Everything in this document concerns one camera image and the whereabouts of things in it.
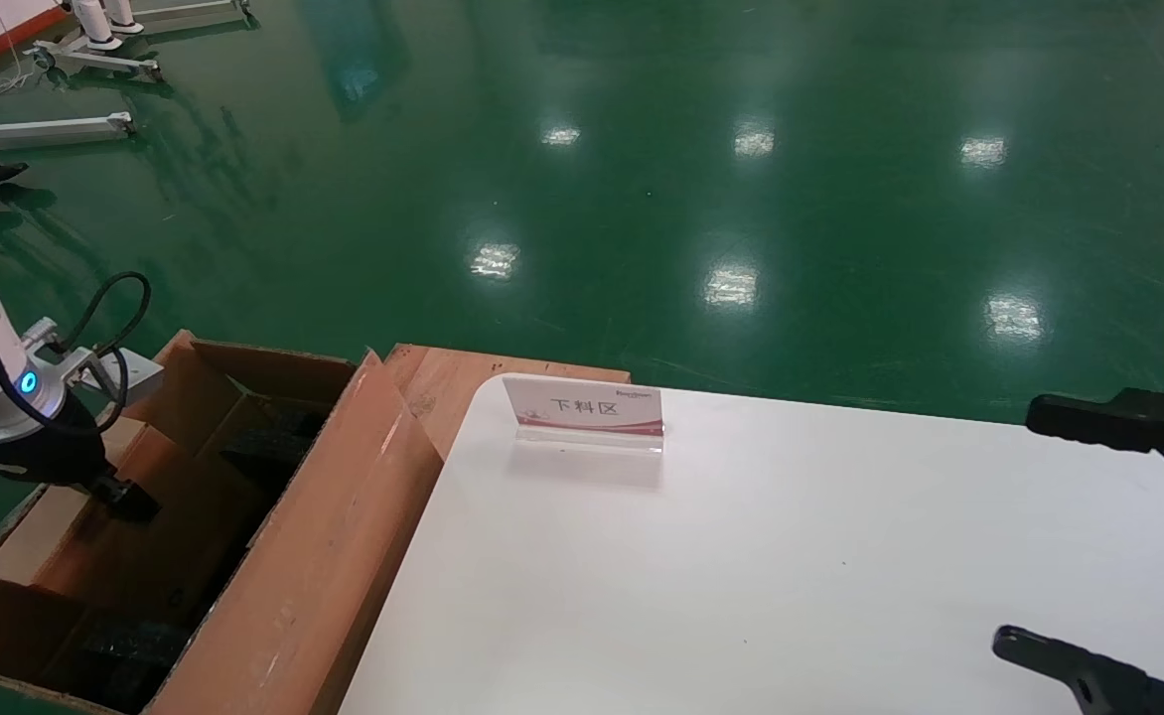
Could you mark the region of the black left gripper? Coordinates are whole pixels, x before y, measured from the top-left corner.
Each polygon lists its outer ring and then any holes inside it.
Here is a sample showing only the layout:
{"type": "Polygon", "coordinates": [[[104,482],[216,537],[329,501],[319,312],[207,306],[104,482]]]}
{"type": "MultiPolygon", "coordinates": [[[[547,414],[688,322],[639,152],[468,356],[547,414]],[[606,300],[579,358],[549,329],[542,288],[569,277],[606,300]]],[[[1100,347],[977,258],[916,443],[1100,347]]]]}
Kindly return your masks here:
{"type": "Polygon", "coordinates": [[[154,521],[159,503],[140,484],[113,474],[95,418],[76,395],[69,395],[54,422],[62,427],[86,429],[88,436],[68,436],[41,427],[10,443],[0,443],[0,477],[16,483],[81,486],[120,521],[154,521]]]}

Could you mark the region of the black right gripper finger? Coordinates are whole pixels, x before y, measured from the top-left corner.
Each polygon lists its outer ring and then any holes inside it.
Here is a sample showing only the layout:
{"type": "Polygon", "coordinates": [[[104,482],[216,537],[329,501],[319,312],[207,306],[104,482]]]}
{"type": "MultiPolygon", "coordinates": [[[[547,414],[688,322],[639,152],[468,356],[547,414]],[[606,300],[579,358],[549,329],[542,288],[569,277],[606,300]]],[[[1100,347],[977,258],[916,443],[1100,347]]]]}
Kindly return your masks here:
{"type": "Polygon", "coordinates": [[[1128,661],[1017,626],[1000,626],[992,652],[1067,686],[1083,714],[1164,714],[1164,680],[1128,661]]]}
{"type": "Polygon", "coordinates": [[[1069,443],[1164,456],[1164,392],[1124,388],[1108,402],[1037,395],[1027,410],[1025,427],[1069,443]]]}

